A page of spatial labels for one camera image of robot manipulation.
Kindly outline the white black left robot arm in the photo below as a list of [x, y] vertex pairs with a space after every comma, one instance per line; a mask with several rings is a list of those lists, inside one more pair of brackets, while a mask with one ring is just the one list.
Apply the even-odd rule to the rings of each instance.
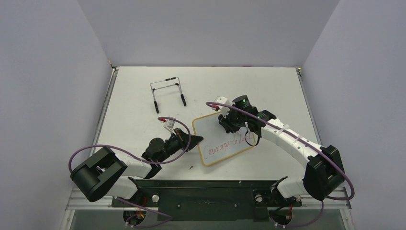
[[70, 171], [70, 178], [88, 201], [104, 196], [118, 196], [131, 206], [142, 202], [143, 193], [134, 178], [150, 179], [161, 164], [176, 152], [190, 151], [203, 141], [198, 135], [188, 135], [175, 128], [169, 139], [152, 139], [140, 160], [119, 157], [111, 147], [101, 146], [91, 157]]

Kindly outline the yellow framed whiteboard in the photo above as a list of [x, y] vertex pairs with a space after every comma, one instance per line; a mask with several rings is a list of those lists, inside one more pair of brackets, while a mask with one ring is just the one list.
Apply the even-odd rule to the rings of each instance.
[[246, 133], [245, 128], [241, 128], [236, 133], [226, 133], [218, 123], [220, 114], [220, 112], [213, 113], [192, 121], [195, 135], [203, 137], [203, 141], [198, 144], [198, 150], [204, 166], [213, 165], [247, 151], [258, 140], [254, 133]]

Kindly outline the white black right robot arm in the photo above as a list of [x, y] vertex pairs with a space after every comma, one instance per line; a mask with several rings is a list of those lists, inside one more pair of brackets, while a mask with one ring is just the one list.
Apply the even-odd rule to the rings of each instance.
[[271, 186], [270, 198], [277, 205], [292, 197], [310, 195], [322, 201], [344, 181], [344, 169], [337, 148], [324, 147], [305, 139], [267, 110], [252, 106], [246, 95], [233, 101], [217, 97], [212, 108], [220, 111], [219, 124], [226, 133], [245, 128], [247, 134], [272, 142], [305, 169], [301, 177], [284, 176]]

